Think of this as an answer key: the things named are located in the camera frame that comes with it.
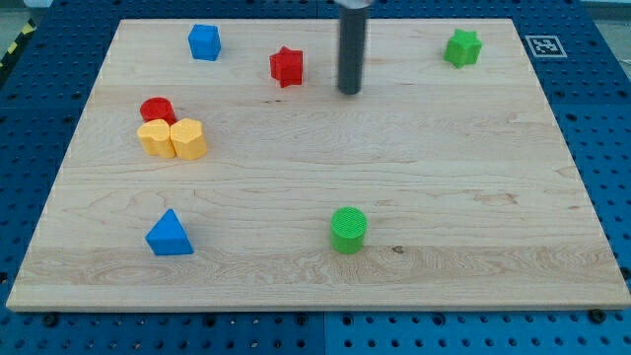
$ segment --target green hexagonal block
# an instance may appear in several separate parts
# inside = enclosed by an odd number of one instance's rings
[[[456,29],[454,35],[447,43],[445,60],[461,68],[465,64],[475,64],[482,49],[482,41],[477,38],[477,32]]]

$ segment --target yellow hexagonal block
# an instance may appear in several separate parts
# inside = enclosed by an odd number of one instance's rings
[[[201,122],[196,119],[184,118],[172,125],[171,141],[182,159],[199,159],[208,151]]]
[[[175,156],[174,145],[171,142],[171,128],[163,119],[145,122],[136,131],[138,139],[145,152],[149,155],[159,155],[163,158]]]

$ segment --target blue pyramid block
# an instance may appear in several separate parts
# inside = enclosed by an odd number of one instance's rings
[[[184,228],[173,209],[169,209],[145,238],[155,255],[183,255],[193,253]]]
[[[188,35],[188,45],[193,58],[215,61],[221,50],[219,30],[216,26],[195,25]]]

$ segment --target green cylinder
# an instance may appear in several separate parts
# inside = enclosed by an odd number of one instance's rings
[[[344,254],[352,254],[364,246],[368,220],[355,207],[342,207],[331,218],[331,245]]]

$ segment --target red star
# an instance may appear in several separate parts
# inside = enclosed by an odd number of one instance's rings
[[[303,84],[303,52],[280,48],[278,53],[269,56],[272,78],[280,81],[280,87]]]

